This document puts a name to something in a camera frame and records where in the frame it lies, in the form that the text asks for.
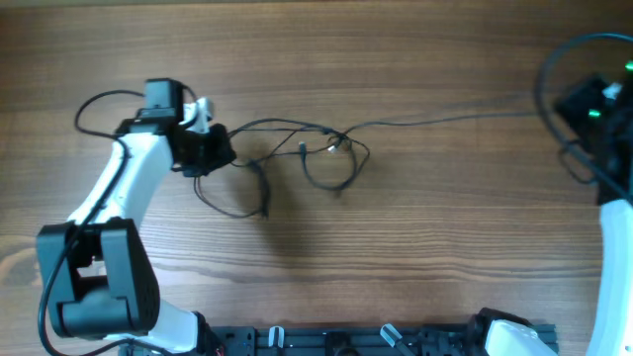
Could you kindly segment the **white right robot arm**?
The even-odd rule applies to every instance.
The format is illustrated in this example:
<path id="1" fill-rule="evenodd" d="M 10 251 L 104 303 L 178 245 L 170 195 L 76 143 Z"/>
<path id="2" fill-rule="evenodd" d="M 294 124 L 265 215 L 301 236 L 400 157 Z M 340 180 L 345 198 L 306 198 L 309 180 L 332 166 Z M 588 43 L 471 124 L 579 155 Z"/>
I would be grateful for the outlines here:
<path id="1" fill-rule="evenodd" d="M 588 355 L 632 353 L 632 64 L 621 80 L 593 75 L 555 101 L 597 183 L 602 268 Z"/>

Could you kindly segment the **black USB cable long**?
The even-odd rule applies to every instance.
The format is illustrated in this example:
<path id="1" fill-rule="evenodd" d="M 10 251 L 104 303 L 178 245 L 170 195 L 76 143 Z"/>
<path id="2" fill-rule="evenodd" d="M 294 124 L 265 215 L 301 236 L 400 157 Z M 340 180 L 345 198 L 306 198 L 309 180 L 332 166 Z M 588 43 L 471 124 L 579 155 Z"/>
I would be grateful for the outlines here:
<path id="1" fill-rule="evenodd" d="M 228 133 L 228 137 L 234 138 L 236 135 L 244 132 L 258 131 L 288 132 L 289 134 L 266 156 L 256 159 L 249 159 L 244 164 L 238 165 L 238 168 L 247 168 L 256 175 L 260 193 L 260 204 L 256 209 L 254 209 L 252 212 L 241 214 L 231 213 L 223 210 L 218 206 L 212 204 L 211 201 L 205 196 L 203 192 L 201 177 L 195 178 L 193 181 L 193 191 L 197 198 L 207 207 L 226 217 L 236 220 L 248 219 L 254 216 L 261 216 L 264 219 L 267 219 L 269 217 L 272 190 L 266 174 L 265 166 L 273 158 L 291 155 L 298 156 L 300 158 L 303 174 L 313 187 L 323 191 L 341 193 L 344 190 L 348 189 L 356 181 L 371 156 L 371 150 L 365 143 L 354 139 L 349 135 L 352 129 L 348 129 L 342 132 L 324 125 L 293 121 L 288 119 L 266 118 L 255 120 L 230 131 Z M 295 134 L 298 133 L 320 133 L 322 135 L 326 135 L 328 137 L 327 146 L 315 150 L 308 150 L 307 144 L 304 141 L 300 141 L 299 148 L 296 151 L 279 152 L 279 149 L 284 146 Z M 343 146 L 347 147 L 347 155 L 351 160 L 351 172 L 349 173 L 347 178 L 342 182 L 336 184 L 325 184 L 318 181 L 310 171 L 308 158 L 326 150 L 331 150 L 332 148 L 342 148 Z"/>

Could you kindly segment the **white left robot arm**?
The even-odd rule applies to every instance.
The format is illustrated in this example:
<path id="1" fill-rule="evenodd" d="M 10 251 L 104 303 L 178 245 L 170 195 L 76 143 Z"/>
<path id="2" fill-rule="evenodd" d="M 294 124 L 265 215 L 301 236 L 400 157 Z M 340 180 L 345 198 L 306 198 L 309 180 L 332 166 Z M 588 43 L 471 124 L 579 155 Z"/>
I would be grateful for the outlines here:
<path id="1" fill-rule="evenodd" d="M 102 354 L 222 355 L 223 342 L 198 312 L 160 297 L 139 236 L 153 194 L 171 171 L 205 176 L 235 158 L 226 128 L 212 125 L 207 101 L 170 78 L 149 79 L 144 105 L 104 138 L 110 160 L 86 200 L 64 223 L 44 226 L 36 239 L 43 279 L 40 342 L 49 337 L 102 340 Z"/>

